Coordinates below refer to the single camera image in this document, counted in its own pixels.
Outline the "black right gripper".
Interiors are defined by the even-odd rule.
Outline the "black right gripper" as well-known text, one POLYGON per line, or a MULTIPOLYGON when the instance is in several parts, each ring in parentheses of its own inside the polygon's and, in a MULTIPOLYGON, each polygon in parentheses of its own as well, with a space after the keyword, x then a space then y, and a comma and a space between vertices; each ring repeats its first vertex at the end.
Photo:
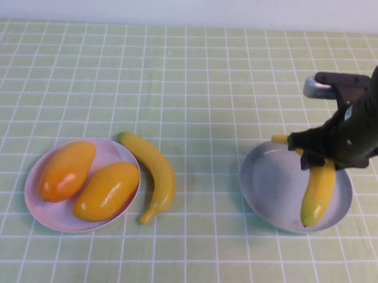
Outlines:
POLYGON ((289 151, 303 150, 301 170, 327 165, 334 170, 365 168, 378 156, 378 99, 363 94, 322 127, 293 132, 286 142, 289 151))

